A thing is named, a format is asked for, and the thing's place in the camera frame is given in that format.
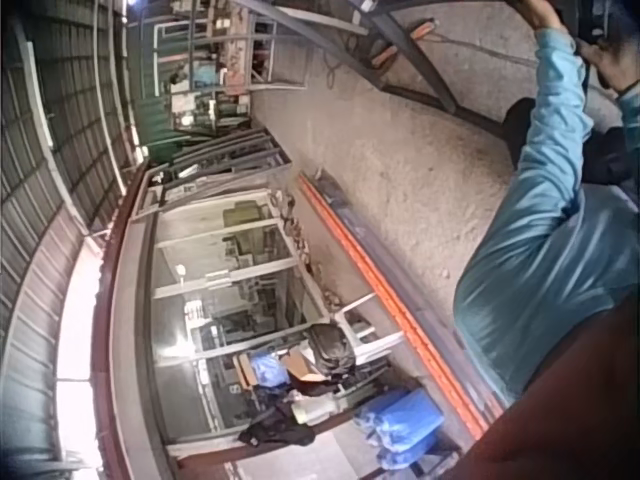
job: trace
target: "cardboard box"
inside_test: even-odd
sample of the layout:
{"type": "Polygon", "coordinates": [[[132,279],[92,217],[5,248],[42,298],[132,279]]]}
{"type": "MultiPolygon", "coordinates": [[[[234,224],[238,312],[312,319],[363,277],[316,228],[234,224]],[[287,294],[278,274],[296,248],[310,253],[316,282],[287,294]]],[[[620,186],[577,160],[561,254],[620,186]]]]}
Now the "cardboard box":
{"type": "Polygon", "coordinates": [[[238,377],[240,378],[240,384],[245,390],[251,390],[258,384],[258,379],[251,366],[249,355],[241,353],[233,357],[233,365],[236,367],[238,377]]]}
{"type": "Polygon", "coordinates": [[[292,348],[287,355],[284,355],[280,359],[289,373],[299,380],[305,382],[323,382],[327,380],[327,377],[322,375],[318,369],[313,365],[300,351],[299,347],[292,348]]]}

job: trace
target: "light blue long-sleeve shirt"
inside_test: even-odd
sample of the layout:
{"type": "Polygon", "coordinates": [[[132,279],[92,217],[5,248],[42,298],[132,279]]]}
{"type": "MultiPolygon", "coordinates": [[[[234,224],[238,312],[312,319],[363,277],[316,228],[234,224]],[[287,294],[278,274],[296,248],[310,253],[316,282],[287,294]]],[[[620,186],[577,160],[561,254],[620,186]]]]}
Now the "light blue long-sleeve shirt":
{"type": "MultiPolygon", "coordinates": [[[[593,122],[575,44],[553,30],[536,37],[538,96],[527,144],[454,301],[474,363],[507,404],[565,335],[638,284],[640,262],[636,206],[618,187],[581,185],[593,122]]],[[[640,147],[640,85],[619,104],[632,151],[640,147]]]]}

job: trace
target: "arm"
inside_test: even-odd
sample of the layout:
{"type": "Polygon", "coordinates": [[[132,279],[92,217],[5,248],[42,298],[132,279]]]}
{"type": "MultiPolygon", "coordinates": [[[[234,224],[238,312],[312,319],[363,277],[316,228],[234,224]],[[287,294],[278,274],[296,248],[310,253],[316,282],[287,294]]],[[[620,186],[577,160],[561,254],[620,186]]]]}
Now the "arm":
{"type": "Polygon", "coordinates": [[[585,68],[571,37],[543,29],[538,40],[538,96],[518,171],[478,253],[536,249],[577,202],[582,146],[592,121],[584,113],[585,68]]]}

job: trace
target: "cable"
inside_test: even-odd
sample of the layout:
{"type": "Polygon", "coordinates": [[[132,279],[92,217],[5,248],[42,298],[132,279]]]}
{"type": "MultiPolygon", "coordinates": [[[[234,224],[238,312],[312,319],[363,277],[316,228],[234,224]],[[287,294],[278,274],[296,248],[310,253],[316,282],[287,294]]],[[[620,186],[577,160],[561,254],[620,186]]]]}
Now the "cable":
{"type": "MultiPolygon", "coordinates": [[[[521,58],[513,55],[508,55],[506,53],[497,52],[495,50],[490,50],[480,45],[476,45],[475,43],[465,42],[463,40],[455,40],[453,38],[449,38],[446,35],[442,35],[440,33],[430,33],[426,37],[420,39],[419,42],[456,45],[458,47],[468,48],[469,50],[475,50],[476,52],[483,53],[485,55],[496,58],[498,60],[504,60],[505,62],[509,62],[515,65],[520,65],[522,67],[533,68],[533,69],[538,67],[538,62],[535,60],[530,60],[528,58],[521,58]]],[[[605,89],[600,88],[597,85],[589,85],[589,90],[598,94],[601,98],[603,98],[607,102],[617,107],[618,104],[615,102],[615,100],[609,97],[605,89]]]]}
{"type": "Polygon", "coordinates": [[[475,43],[465,42],[463,40],[455,40],[453,38],[449,38],[446,35],[442,35],[440,33],[430,33],[426,37],[421,38],[419,41],[456,45],[458,47],[468,48],[469,50],[475,50],[476,52],[484,53],[485,55],[488,55],[493,58],[497,58],[498,60],[504,60],[509,63],[521,65],[523,67],[536,68],[536,66],[538,65],[538,62],[536,62],[535,60],[529,60],[528,58],[515,57],[513,55],[508,55],[506,53],[497,52],[495,50],[490,50],[480,45],[476,45],[475,43]]]}
{"type": "MultiPolygon", "coordinates": [[[[353,55],[353,52],[358,48],[358,37],[353,33],[349,33],[345,37],[341,37],[341,39],[345,50],[347,50],[349,55],[353,55]]],[[[322,61],[327,67],[327,88],[333,90],[336,83],[336,72],[342,67],[342,62],[338,61],[335,65],[331,65],[326,50],[322,51],[322,61]]]]}

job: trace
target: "orange metal bar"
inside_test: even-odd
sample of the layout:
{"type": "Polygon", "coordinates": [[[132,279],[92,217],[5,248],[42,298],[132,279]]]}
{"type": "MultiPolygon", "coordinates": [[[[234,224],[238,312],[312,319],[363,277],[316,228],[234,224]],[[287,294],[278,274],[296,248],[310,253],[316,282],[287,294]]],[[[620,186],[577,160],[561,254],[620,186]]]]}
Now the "orange metal bar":
{"type": "Polygon", "coordinates": [[[380,301],[405,333],[407,339],[427,367],[427,370],[433,376],[436,384],[442,390],[442,393],[454,407],[458,415],[460,415],[460,418],[471,435],[475,439],[480,438],[489,427],[486,420],[468,398],[466,392],[451,372],[451,369],[435,349],[413,315],[411,315],[357,240],[353,238],[351,233],[342,224],[309,180],[301,174],[299,183],[302,192],[314,210],[316,210],[327,224],[331,233],[349,254],[378,295],[380,301]]]}

